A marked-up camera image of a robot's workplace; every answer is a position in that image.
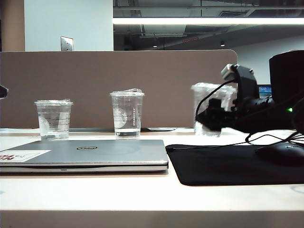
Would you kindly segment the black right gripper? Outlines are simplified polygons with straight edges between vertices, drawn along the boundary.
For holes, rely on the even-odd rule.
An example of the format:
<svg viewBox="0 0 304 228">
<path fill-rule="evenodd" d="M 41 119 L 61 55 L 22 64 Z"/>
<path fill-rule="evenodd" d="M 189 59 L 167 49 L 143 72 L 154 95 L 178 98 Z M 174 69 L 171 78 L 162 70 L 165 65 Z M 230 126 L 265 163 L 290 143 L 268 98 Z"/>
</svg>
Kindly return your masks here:
<svg viewBox="0 0 304 228">
<path fill-rule="evenodd" d="M 246 99 L 236 104 L 234 111 L 221 111 L 221 99 L 209 100 L 209 110 L 196 115 L 196 121 L 211 131 L 229 127 L 244 133 L 257 133 L 287 128 L 287 101 L 275 102 L 272 97 Z"/>
</svg>

